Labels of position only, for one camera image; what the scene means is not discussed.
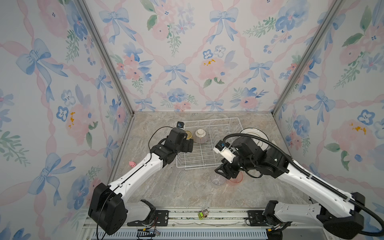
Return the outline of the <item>clear glass cup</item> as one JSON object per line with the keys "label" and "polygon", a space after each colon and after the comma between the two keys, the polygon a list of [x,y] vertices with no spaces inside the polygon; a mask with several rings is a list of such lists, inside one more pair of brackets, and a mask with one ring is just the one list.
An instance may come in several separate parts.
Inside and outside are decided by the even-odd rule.
{"label": "clear glass cup", "polygon": [[222,186],[224,185],[226,182],[227,182],[227,179],[221,175],[218,175],[216,173],[213,173],[210,177],[211,179],[211,182],[215,185],[215,186]]}

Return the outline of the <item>yellow glass cup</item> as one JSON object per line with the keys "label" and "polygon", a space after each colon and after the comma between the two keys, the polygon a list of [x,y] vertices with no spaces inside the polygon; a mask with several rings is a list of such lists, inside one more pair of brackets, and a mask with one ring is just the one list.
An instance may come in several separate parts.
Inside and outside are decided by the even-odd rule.
{"label": "yellow glass cup", "polygon": [[187,140],[193,139],[193,134],[190,131],[186,131],[187,134]]}

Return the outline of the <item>white plate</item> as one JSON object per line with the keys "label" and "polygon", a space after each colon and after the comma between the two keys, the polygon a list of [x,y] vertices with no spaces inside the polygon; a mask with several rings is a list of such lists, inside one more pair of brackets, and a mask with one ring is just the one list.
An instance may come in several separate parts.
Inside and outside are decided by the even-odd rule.
{"label": "white plate", "polygon": [[[269,141],[269,138],[267,137],[267,135],[262,132],[261,130],[259,129],[256,129],[256,128],[247,128],[247,129],[244,129],[241,131],[241,134],[248,134],[248,135],[253,135],[253,136],[257,136],[257,137],[260,137],[266,141]],[[253,139],[253,141],[263,150],[267,150],[269,145],[264,143],[264,142],[261,142],[260,140],[257,140],[257,139]]]}

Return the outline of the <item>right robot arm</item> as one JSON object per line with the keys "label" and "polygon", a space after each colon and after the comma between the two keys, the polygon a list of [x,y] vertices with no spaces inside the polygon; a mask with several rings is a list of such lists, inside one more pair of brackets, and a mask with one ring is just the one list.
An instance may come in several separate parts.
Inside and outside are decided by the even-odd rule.
{"label": "right robot arm", "polygon": [[239,172],[256,170],[261,176],[284,181],[315,200],[314,204],[290,205],[269,201],[257,218],[271,226],[271,232],[282,231],[291,223],[320,226],[329,233],[351,240],[364,229],[361,208],[352,204],[357,200],[364,205],[365,197],[359,193],[345,193],[308,172],[276,145],[261,137],[234,134],[230,144],[219,141],[214,151],[223,159],[215,172],[226,179],[235,179]]}

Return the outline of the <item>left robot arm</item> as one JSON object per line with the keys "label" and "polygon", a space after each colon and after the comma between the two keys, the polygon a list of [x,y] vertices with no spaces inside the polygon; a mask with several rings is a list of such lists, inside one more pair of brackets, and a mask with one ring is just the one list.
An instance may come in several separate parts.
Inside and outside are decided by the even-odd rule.
{"label": "left robot arm", "polygon": [[125,223],[153,226],[156,208],[146,200],[128,203],[132,194],[153,174],[171,164],[179,153],[191,153],[194,140],[182,128],[172,128],[166,138],[149,148],[145,158],[129,172],[94,189],[88,215],[106,235],[113,235]]}

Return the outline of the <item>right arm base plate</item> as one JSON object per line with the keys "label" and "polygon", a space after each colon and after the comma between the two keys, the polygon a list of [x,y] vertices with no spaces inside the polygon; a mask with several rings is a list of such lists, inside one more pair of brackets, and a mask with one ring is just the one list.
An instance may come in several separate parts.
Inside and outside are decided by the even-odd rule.
{"label": "right arm base plate", "polygon": [[264,210],[249,210],[245,223],[249,227],[267,226],[267,218],[263,215]]}

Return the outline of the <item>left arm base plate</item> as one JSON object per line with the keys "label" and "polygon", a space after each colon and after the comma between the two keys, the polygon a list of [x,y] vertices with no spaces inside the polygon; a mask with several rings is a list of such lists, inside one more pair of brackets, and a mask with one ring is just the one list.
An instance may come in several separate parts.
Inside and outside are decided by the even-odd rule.
{"label": "left arm base plate", "polygon": [[156,225],[157,227],[166,227],[169,221],[168,210],[155,210],[150,213],[144,221],[134,221],[127,223],[128,227],[151,227]]}

